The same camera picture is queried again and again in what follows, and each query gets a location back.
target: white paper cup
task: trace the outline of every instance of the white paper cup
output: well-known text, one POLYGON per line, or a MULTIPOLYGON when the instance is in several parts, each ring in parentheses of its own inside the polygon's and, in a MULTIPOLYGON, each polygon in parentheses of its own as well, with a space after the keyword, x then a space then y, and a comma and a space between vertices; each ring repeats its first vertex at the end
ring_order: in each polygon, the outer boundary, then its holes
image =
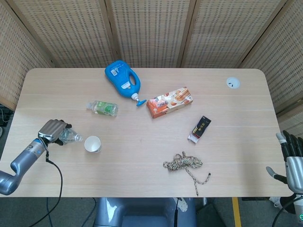
POLYGON ((84 148, 91 153, 101 151, 101 141, 97 136, 90 136, 85 140, 84 148))

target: woven panel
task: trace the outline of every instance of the woven panel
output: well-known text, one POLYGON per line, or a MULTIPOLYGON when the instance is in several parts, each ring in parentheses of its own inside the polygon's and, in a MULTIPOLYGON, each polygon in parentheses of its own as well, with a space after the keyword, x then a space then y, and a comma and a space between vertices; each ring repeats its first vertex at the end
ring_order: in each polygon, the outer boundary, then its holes
POLYGON ((122 59, 132 67, 176 67, 189 0, 111 0, 122 59))
POLYGON ((283 122, 279 122, 280 130, 286 130, 290 134, 303 137, 303 111, 288 118, 283 122))
POLYGON ((186 68, 234 68, 279 0, 202 0, 186 68))
POLYGON ((11 109, 17 105, 26 73, 49 68, 43 55, 0 3, 0 98, 11 109))
POLYGON ((14 0, 60 67, 113 61, 98 0, 14 0))
POLYGON ((262 70, 278 107, 303 91, 303 0, 295 0, 243 65, 262 70))

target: plastic water bottle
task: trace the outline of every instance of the plastic water bottle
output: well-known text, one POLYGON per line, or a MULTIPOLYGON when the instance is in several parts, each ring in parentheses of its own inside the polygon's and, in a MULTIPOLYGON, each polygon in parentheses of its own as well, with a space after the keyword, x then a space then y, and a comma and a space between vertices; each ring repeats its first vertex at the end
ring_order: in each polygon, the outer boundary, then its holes
POLYGON ((106 103, 95 101, 86 104, 88 110, 92 110, 95 114, 117 116, 118 105, 114 103, 106 103))
POLYGON ((59 140, 61 140, 64 144, 81 142, 82 136, 76 133, 73 129, 64 129, 59 136, 59 140))

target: chocolate bar package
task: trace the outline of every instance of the chocolate bar package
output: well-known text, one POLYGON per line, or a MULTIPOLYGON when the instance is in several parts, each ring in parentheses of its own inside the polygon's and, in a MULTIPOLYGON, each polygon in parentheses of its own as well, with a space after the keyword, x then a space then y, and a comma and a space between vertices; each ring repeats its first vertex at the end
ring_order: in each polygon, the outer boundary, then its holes
POLYGON ((212 122, 210 119, 205 116, 202 116, 199 123, 195 126, 195 128, 188 136, 188 139, 194 143, 198 143, 199 139, 201 138, 202 134, 204 133, 205 129, 210 124, 210 122, 212 122))

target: gray floor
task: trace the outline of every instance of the gray floor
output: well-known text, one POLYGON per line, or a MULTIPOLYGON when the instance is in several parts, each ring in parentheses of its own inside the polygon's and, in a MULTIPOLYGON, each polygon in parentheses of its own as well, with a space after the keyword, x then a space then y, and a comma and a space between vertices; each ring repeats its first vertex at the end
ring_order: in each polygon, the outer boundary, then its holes
MULTIPOLYGON (((9 132, 11 122, 0 138, 0 155, 2 155, 5 141, 9 132)), ((56 198, 50 198, 49 207, 55 203, 56 198)), ((212 200, 219 216, 227 227, 235 227, 232 211, 231 198, 215 198, 212 200)), ((269 201, 242 201, 239 199, 242 227, 269 227, 278 209, 269 201)), ((85 218, 94 207, 92 198, 62 198, 58 207, 51 213, 54 227, 80 227, 85 218)), ((23 227, 33 224, 46 214, 46 198, 0 198, 0 227, 23 227)), ((86 227, 91 227, 94 222, 94 211, 91 218, 86 223, 86 227)), ((48 227, 49 219, 45 218, 37 227, 48 227)), ((204 227, 203 222, 198 223, 199 227, 204 227)), ((295 216, 283 213, 276 227, 294 227, 295 216)))

